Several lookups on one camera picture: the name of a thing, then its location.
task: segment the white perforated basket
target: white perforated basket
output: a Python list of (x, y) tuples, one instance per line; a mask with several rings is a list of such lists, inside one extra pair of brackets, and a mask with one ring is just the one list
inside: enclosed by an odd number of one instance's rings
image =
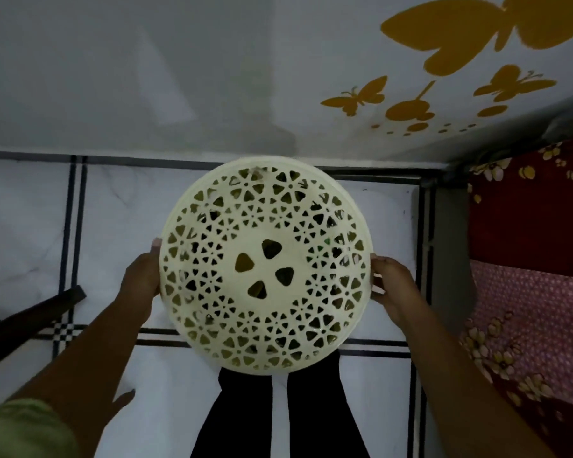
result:
[(272, 374), (318, 362), (371, 294), (367, 223), (324, 172), (285, 157), (226, 163), (180, 198), (162, 233), (161, 296), (221, 366)]

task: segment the dark wooden stick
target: dark wooden stick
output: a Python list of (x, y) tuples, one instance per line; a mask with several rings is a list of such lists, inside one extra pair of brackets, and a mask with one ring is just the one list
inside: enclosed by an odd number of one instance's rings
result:
[(0, 321), (0, 361), (86, 298), (75, 286)]

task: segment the tiled floor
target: tiled floor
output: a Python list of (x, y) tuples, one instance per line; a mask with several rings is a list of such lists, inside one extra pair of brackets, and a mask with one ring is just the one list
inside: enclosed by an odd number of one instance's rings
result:
[[(71, 240), (66, 282), (81, 284), (88, 297), (64, 317), (76, 325), (75, 334), (110, 303), (125, 267), (148, 250), (176, 200), (204, 174), (81, 164), (76, 170), (71, 235), (80, 237), (80, 254), (73, 257)], [(57, 292), (68, 172), (63, 163), (0, 161), (0, 319)], [(397, 258), (415, 274), (418, 186), (341, 183), (365, 215), (376, 253)], [(184, 347), (160, 300), (145, 328), (123, 377), (123, 389), (135, 387), (136, 399), (106, 429), (98, 457), (188, 456), (219, 392), (217, 368)], [(342, 346), (342, 382), (372, 457), (405, 458), (413, 434), (411, 363), (403, 340), (382, 307), (370, 302)], [(49, 361), (50, 346), (31, 341), (0, 363), (0, 401)], [(288, 456), (285, 384), (274, 379), (273, 457)]]

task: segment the person's right hand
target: person's right hand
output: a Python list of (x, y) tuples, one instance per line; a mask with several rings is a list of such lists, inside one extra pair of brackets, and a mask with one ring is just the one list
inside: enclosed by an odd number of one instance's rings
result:
[(382, 304), (390, 319), (402, 327), (407, 310), (424, 302), (412, 275), (407, 267), (396, 260), (375, 254), (371, 254), (371, 269), (381, 276), (373, 277), (373, 284), (384, 290), (383, 294), (372, 292), (371, 298)]

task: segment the white wall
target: white wall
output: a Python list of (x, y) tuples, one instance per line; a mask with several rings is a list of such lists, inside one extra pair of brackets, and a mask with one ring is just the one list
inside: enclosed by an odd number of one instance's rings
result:
[[(431, 166), (515, 139), (573, 103), (573, 37), (530, 49), (514, 30), (502, 51), (494, 36), (450, 76), (426, 72), (433, 51), (401, 45), (380, 25), (428, 1), (0, 0), (0, 148)], [(558, 13), (552, 22), (570, 19)], [(493, 97), (473, 92), (507, 64), (557, 84), (477, 117)], [(384, 75), (384, 102), (359, 106), (356, 116), (320, 105)], [(435, 117), (403, 136), (417, 121), (384, 112), (432, 80), (424, 99)]]

